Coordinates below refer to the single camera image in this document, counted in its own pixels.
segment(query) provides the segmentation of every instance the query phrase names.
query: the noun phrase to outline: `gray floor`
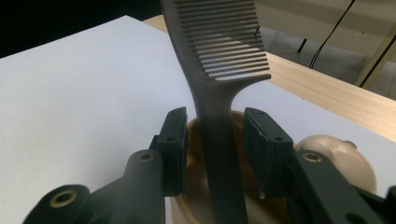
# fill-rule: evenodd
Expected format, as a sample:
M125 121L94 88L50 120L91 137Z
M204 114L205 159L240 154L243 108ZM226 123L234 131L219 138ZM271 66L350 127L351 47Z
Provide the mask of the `gray floor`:
M261 28L265 49L275 55L306 67L321 43L307 41L302 52L297 53L303 38L286 35L265 27ZM325 46L319 54L314 69L348 83L354 83L367 57L354 52ZM379 77L369 87L389 99L396 100L396 63L387 63Z

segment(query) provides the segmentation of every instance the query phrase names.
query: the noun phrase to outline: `black cable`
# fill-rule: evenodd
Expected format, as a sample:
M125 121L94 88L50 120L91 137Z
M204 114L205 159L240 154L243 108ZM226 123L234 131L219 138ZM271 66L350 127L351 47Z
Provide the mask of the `black cable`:
M318 48L317 52L315 53L314 57L311 60L311 64L309 64L309 68L313 68L314 67L314 64L317 61L317 58L318 58L321 50L323 49L324 45L330 39L330 36L332 36L332 33L334 33L335 29L337 29L338 25L341 23L341 20L344 18L344 16L347 14L347 12L349 11L349 9L352 7L352 5L354 3L355 3L355 0L352 0L350 2L350 4L347 7L346 11L344 12L344 14L341 16L340 20L338 20L338 22L335 24L334 28L332 29L332 32L329 34L329 36L326 38L326 40L323 42L323 44Z

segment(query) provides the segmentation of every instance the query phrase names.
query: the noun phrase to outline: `wire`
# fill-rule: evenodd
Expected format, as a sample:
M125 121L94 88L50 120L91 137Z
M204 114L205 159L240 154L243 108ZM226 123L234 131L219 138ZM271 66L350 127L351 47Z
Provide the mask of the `wire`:
M352 0L350 2L350 4L347 7L346 11L344 12L344 14L341 16L340 20L338 20L338 22L335 24L334 28L332 29L332 32L329 34L329 36L326 38L326 40L323 42L323 44L318 48L317 52L315 53L314 57L311 60L311 64L309 64L309 68L313 68L314 67L314 64L317 61L317 58L318 58L320 52L322 51L324 45L330 39L330 37L332 36L332 33L334 33L335 29L337 29L338 25L341 23L341 20L344 18L344 16L347 14L347 12L349 11L349 9L352 7L352 5L354 3L355 3L355 0Z

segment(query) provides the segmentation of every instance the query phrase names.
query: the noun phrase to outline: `dark background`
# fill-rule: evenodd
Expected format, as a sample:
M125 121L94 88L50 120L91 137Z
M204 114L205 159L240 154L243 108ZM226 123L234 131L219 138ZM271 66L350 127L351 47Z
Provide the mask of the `dark background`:
M0 58L124 15L162 14L160 0L22 0L0 3Z

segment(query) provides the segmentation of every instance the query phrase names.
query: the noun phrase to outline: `white tabletop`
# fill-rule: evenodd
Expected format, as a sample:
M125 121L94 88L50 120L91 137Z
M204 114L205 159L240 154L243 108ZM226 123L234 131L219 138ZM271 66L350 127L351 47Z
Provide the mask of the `white tabletop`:
M21 223L61 185L94 191L118 178L180 106L195 117L168 35L129 17L1 59L0 223ZM269 82L238 94L233 109L246 106L269 113L295 142L317 133L354 142L378 194L395 184L395 143Z

